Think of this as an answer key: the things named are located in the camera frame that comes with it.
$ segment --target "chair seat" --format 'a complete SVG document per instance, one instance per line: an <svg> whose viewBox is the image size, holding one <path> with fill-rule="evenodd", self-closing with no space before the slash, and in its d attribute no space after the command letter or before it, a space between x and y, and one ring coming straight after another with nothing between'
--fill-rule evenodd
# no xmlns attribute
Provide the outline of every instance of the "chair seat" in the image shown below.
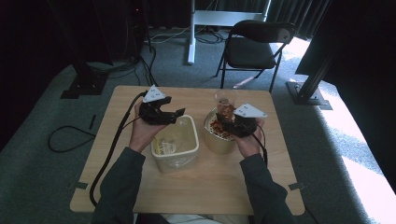
<svg viewBox="0 0 396 224"><path fill-rule="evenodd" d="M232 37L226 54L228 64L233 68L272 69L276 65L268 43L258 43L244 37Z"/></svg>

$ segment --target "sunlight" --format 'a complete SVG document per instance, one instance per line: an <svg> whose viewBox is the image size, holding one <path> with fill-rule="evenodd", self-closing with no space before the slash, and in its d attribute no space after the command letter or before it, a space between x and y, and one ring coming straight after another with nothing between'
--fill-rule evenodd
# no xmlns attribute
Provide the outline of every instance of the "sunlight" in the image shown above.
<svg viewBox="0 0 396 224"><path fill-rule="evenodd" d="M309 47L309 42L300 38L294 37L291 42L283 49L282 57L287 61L293 58L303 58L306 50Z"/></svg>
<svg viewBox="0 0 396 224"><path fill-rule="evenodd" d="M369 218L378 223L396 220L396 195L387 179L374 171L342 157L349 178Z"/></svg>
<svg viewBox="0 0 396 224"><path fill-rule="evenodd" d="M356 138L362 143L366 143L361 129L349 113L347 106L339 100L339 96L333 96L325 91L321 94L325 100L328 100L332 105L332 110L322 110L322 114L325 117L327 124L344 134Z"/></svg>
<svg viewBox="0 0 396 224"><path fill-rule="evenodd" d="M233 88L234 89L238 89L238 88L240 88L241 86L243 86L243 85L245 85L246 83L248 83L251 79L253 79L254 77L248 77L247 79L245 79L245 80L243 80L243 81L241 81L241 82L239 82L239 83L236 83L234 86L233 86Z"/></svg>

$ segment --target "table top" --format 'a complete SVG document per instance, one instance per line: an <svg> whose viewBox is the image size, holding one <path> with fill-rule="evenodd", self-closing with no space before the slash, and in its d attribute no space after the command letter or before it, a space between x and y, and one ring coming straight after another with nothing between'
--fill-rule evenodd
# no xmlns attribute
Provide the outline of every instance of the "table top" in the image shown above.
<svg viewBox="0 0 396 224"><path fill-rule="evenodd" d="M149 87L118 86L110 99L102 124L92 145L92 150L81 174L80 183L89 186L76 189L70 208L76 212L92 212L89 191L91 183L105 162L114 135L130 103L140 92ZM207 114L216 106L214 93L217 89L192 89L159 87L159 90L172 97L172 102L161 107L162 111L174 112L186 108L196 126L199 138L199 152L195 164L190 169L163 174L159 171L149 147L144 150L146 161L135 213L168 214L233 214L252 215L245 179L239 162L243 159L237 147L229 154L219 155L205 145L204 121ZM276 183L288 191L286 203L294 215L304 212L304 203L298 189L290 190L289 185L296 183L282 130L276 115L271 94L267 91L237 92L235 106L250 103L264 111L263 130L268 150L269 170ZM128 121L134 117L132 111ZM100 198L99 186L108 169L129 144L132 125L125 128L115 148L107 169L100 179L94 193L96 201Z"/></svg>

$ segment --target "chair leg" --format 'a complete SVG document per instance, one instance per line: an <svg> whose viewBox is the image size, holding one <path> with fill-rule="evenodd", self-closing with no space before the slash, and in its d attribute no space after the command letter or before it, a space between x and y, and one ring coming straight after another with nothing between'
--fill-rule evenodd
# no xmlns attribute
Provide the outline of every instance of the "chair leg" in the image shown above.
<svg viewBox="0 0 396 224"><path fill-rule="evenodd" d="M218 76L219 70L220 70L220 67L221 67L221 64L222 64L223 60L224 60L224 53L221 55L221 59L220 59L219 66L218 66L218 71L216 72L216 75L214 77Z"/></svg>
<svg viewBox="0 0 396 224"><path fill-rule="evenodd" d="M226 61L225 59L223 59L223 69L222 69L222 73L221 73L221 84L220 84L220 88L223 89L224 86L224 78L225 78L225 68L226 68Z"/></svg>
<svg viewBox="0 0 396 224"><path fill-rule="evenodd" d="M270 86L270 90L269 90L270 93L271 93L271 91L272 91L272 88L274 87L274 83L275 83L275 79L276 79L276 74L277 74L277 69L278 69L278 68L279 68L279 65L277 65L277 66L275 67L273 79L272 79L272 81L271 81L271 86Z"/></svg>
<svg viewBox="0 0 396 224"><path fill-rule="evenodd" d="M254 78L258 78L258 77L262 74L262 72L263 72L264 70L265 70L265 69L262 69L262 70L260 71L260 73L257 74L257 76L255 76Z"/></svg>

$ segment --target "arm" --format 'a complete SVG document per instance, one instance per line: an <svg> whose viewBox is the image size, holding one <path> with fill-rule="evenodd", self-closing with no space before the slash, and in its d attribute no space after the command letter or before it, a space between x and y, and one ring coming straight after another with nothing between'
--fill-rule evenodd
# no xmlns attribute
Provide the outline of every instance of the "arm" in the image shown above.
<svg viewBox="0 0 396 224"><path fill-rule="evenodd" d="M257 119L262 127L264 120ZM258 128L254 133L259 140L262 134ZM233 137L239 151L245 158L240 162L245 176L247 194L254 212L256 224L295 223L293 215L286 205L286 190L274 182L260 153L261 147L253 136Z"/></svg>
<svg viewBox="0 0 396 224"><path fill-rule="evenodd" d="M133 208L142 178L145 157L126 147L101 185L101 198L92 223L133 223Z"/></svg>
<svg viewBox="0 0 396 224"><path fill-rule="evenodd" d="M137 119L140 103L134 107ZM133 223L133 208L142 178L145 157L141 152L166 125L134 122L129 147L126 147L108 171L101 185L101 198L95 207L92 223Z"/></svg>

